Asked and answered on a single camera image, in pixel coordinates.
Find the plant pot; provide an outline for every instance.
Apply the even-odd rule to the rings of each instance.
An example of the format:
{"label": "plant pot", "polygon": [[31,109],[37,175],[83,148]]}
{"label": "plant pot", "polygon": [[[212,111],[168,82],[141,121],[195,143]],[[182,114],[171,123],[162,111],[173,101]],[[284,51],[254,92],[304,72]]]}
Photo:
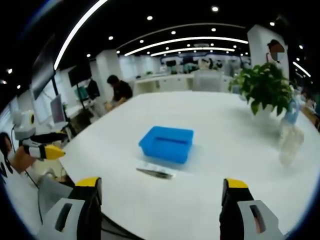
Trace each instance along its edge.
{"label": "plant pot", "polygon": [[265,109],[263,109],[262,104],[260,103],[259,110],[256,113],[256,115],[252,113],[254,121],[257,123],[267,123],[270,119],[270,114],[273,110],[274,110],[274,107],[272,105],[268,104],[265,107]]}

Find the office desk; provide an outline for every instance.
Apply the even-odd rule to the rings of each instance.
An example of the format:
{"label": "office desk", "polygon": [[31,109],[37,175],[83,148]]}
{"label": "office desk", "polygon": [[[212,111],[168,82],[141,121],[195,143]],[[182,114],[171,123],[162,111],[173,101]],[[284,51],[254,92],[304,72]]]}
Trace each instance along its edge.
{"label": "office desk", "polygon": [[[65,148],[61,163],[75,182],[102,178],[102,212],[145,240],[216,240],[224,178],[245,181],[257,200],[290,231],[311,200],[319,176],[320,134],[300,114],[305,140],[292,166],[278,159],[278,125],[253,124],[250,106],[237,94],[142,94],[100,118]],[[136,171],[153,160],[138,142],[153,126],[194,130],[185,165],[159,161],[172,180]]]}

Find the cable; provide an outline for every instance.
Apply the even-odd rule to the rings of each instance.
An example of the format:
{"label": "cable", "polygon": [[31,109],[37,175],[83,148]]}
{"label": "cable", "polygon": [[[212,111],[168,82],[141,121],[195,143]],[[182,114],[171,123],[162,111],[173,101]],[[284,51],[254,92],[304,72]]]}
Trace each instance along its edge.
{"label": "cable", "polygon": [[116,235],[116,236],[119,236],[119,237],[122,237],[124,239],[131,239],[131,240],[134,240],[133,238],[131,237],[128,237],[126,235],[122,235],[122,234],[119,234],[119,233],[116,233],[116,232],[113,232],[113,231],[110,231],[110,230],[107,230],[107,229],[104,229],[104,228],[101,228],[101,230],[103,232],[106,232],[106,233],[109,233],[109,234],[112,234],[112,235]]}

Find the man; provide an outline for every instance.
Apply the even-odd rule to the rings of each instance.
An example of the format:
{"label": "man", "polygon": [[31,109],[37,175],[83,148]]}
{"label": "man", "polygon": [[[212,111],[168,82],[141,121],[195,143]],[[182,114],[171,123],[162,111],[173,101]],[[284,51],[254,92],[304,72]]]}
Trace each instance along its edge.
{"label": "man", "polygon": [[113,88],[113,99],[111,102],[105,104],[108,112],[132,98],[133,93],[129,84],[119,80],[116,75],[109,76],[106,82]]}

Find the recessed light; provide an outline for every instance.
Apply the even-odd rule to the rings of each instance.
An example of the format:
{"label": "recessed light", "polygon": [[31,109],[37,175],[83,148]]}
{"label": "recessed light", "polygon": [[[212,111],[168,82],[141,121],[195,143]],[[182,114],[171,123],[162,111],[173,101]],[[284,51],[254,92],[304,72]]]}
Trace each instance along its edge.
{"label": "recessed light", "polygon": [[213,6],[211,10],[216,13],[219,11],[219,8],[217,6]]}

